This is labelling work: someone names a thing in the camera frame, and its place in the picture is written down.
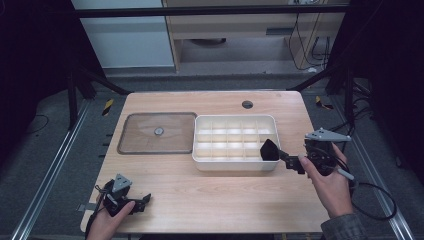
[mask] white plastic organizer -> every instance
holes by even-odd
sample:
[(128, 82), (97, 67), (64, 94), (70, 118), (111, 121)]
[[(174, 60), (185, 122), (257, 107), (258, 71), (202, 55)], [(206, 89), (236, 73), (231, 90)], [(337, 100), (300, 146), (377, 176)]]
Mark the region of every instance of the white plastic organizer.
[(202, 115), (195, 120), (192, 155), (201, 171), (272, 171), (278, 161), (260, 154), (266, 139), (280, 147), (270, 115)]

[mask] sleeve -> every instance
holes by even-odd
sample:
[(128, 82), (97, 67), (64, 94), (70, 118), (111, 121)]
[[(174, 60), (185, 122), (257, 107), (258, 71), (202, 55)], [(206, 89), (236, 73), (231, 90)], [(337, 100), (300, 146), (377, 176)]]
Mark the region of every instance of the sleeve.
[(326, 240), (363, 240), (368, 239), (365, 229), (356, 214), (346, 214), (332, 218), (323, 224), (321, 229)]

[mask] cabinet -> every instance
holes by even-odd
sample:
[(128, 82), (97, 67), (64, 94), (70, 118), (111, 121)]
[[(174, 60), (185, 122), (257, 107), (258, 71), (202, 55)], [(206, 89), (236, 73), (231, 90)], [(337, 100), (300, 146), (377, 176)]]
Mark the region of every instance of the cabinet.
[[(160, 0), (72, 0), (75, 9), (162, 7)], [(107, 75), (146, 67), (173, 67), (163, 16), (81, 19)]]
[[(320, 0), (319, 4), (346, 2), (348, 0)], [(162, 0), (162, 3), (164, 7), (287, 5), (289, 0)], [(185, 39), (268, 37), (270, 29), (279, 29), (286, 41), (290, 39), (288, 45), (295, 64), (303, 68), (307, 66), (305, 56), (311, 51), (315, 38), (330, 36), (334, 39), (343, 16), (344, 13), (169, 16), (166, 23), (176, 69)]]

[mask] aluminum rail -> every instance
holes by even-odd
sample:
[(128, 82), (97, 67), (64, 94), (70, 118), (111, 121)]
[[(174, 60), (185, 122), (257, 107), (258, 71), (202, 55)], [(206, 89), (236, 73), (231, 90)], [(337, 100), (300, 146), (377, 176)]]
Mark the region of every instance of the aluminum rail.
[[(342, 111), (342, 103), (341, 100), (337, 97), (330, 96), (331, 101), (334, 103), (335, 108), (337, 109), (341, 119), (343, 121), (346, 121), (346, 118), (344, 116), (344, 113)], [(384, 190), (388, 191), (388, 188), (386, 184), (384, 183), (383, 179), (381, 178), (380, 174), (378, 173), (377, 169), (375, 168), (374, 164), (372, 163), (371, 157), (368, 155), (360, 137), (357, 134), (354, 134), (352, 136), (352, 144), (354, 148), (356, 149), (359, 161), (361, 162), (361, 165), (364, 168), (365, 174), (367, 175), (368, 179), (372, 184), (378, 185), (379, 187), (382, 187)], [(381, 191), (375, 192), (377, 199), (380, 203), (380, 206), (382, 207), (385, 214), (389, 215), (393, 209), (393, 204), (391, 200), (389, 200)], [(396, 215), (390, 219), (389, 221), (390, 225), (392, 226), (393, 232), (396, 234), (396, 237), (400, 240), (413, 240), (414, 235), (411, 232), (411, 229), (408, 226), (408, 223), (406, 222), (405, 218), (403, 217), (399, 207), (397, 209)]]
[(34, 226), (38, 215), (40, 214), (41, 209), (43, 208), (44, 203), (46, 202), (47, 197), (49, 196), (49, 193), (54, 183), (56, 182), (57, 177), (59, 176), (60, 170), (66, 160), (66, 157), (68, 156), (71, 146), (74, 143), (79, 130), (81, 129), (82, 123), (84, 122), (85, 117), (87, 115), (87, 110), (90, 106), (90, 103), (91, 102), (88, 100), (83, 101), (80, 113), (78, 114), (78, 121), (76, 122), (75, 126), (70, 129), (66, 134), (62, 145), (56, 153), (56, 156), (43, 179), (43, 182), (38, 188), (38, 191), (35, 194), (28, 209), (26, 210), (25, 215), (23, 216), (15, 231), (13, 232), (11, 238), (12, 240), (25, 240), (28, 238), (32, 227)]
[(123, 9), (81, 9), (55, 11), (46, 9), (52, 16), (76, 18), (153, 17), (190, 15), (239, 15), (239, 14), (284, 14), (284, 13), (340, 13), (369, 9), (364, 5), (323, 4), (323, 5), (245, 5), (206, 7), (160, 7)]

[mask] white cabinet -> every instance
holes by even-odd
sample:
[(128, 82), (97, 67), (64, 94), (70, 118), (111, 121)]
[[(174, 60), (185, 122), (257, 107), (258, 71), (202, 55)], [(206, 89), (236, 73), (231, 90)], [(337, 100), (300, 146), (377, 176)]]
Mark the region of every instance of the white cabinet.
[[(72, 3), (75, 9), (162, 7), (161, 0), (72, 0)], [(164, 17), (86, 18), (81, 22), (105, 72), (174, 67)]]

